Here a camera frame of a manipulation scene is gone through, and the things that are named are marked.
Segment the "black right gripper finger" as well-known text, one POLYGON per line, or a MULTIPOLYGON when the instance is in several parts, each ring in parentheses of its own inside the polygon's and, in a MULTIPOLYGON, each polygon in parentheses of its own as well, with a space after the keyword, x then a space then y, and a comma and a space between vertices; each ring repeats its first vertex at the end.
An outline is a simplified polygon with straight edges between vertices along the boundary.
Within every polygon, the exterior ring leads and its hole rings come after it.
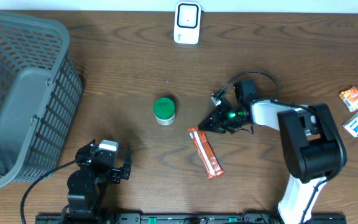
POLYGON ((200 124, 198 125, 198 129, 201 130, 201 126, 202 125, 218 125, 218 115, 216 113, 211 113, 210 115, 208 115, 207 118, 205 118, 204 120, 202 120, 202 122, 200 122, 200 124))
POLYGON ((213 133, 219 133, 219 134, 226 133, 226 130, 224 128, 220 127, 220 125, 212 125, 212 126, 211 125, 202 125, 201 130, 213 132, 213 133))

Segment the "red chocolate bar wrapper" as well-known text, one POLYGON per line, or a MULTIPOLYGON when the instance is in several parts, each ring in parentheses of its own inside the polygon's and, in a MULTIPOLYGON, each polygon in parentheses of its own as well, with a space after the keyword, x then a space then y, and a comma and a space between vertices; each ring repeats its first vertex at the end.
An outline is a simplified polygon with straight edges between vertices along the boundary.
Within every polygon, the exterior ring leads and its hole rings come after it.
POLYGON ((224 170, 216 159, 213 148, 206 136, 206 132, 198 129, 198 127, 188 128, 188 132, 206 169, 208 179, 211 180, 222 176, 224 170))

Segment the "green lid jar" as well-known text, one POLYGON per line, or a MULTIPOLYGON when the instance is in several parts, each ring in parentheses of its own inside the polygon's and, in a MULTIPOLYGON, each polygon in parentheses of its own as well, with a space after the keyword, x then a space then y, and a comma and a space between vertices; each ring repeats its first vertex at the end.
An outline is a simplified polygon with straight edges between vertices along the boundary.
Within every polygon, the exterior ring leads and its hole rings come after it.
POLYGON ((166 97, 159 98, 154 104, 154 115, 159 124, 163 126, 171 125, 176 116, 173 100, 166 97))

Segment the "orange small box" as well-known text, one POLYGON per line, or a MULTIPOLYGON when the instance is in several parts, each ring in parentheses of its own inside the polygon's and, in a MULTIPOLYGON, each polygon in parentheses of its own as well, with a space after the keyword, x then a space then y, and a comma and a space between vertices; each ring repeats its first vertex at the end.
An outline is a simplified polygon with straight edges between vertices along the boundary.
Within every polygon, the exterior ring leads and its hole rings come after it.
POLYGON ((340 92, 339 97, 345 103, 350 112, 358 110, 358 89, 355 86, 340 92))

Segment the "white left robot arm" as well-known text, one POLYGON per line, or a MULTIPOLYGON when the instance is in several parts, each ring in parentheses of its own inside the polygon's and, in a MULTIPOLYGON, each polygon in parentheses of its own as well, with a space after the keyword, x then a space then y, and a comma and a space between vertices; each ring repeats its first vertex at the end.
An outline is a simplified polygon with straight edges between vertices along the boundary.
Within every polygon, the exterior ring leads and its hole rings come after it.
POLYGON ((60 223, 115 223, 115 217, 101 207, 107 188, 127 180, 131 174, 131 150, 128 147, 123 165, 114 165, 119 144, 92 140, 75 156, 79 170, 67 180, 68 205, 62 210, 60 223))

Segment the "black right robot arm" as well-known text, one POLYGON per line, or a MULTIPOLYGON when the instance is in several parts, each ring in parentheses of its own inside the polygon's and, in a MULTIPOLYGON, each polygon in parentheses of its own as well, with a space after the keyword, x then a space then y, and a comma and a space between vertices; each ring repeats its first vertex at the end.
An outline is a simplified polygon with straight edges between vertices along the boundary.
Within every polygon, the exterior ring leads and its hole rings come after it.
POLYGON ((260 214, 263 223, 312 223, 311 211, 323 187, 346 164, 346 151, 326 104, 291 105, 262 99, 253 80, 234 84, 238 103, 233 109, 225 91, 211 97, 214 110, 191 129, 191 137, 209 175, 223 170, 206 138, 206 132, 219 134, 243 131, 253 133, 255 125, 279 131, 285 165, 290 173, 287 188, 273 214, 260 214))

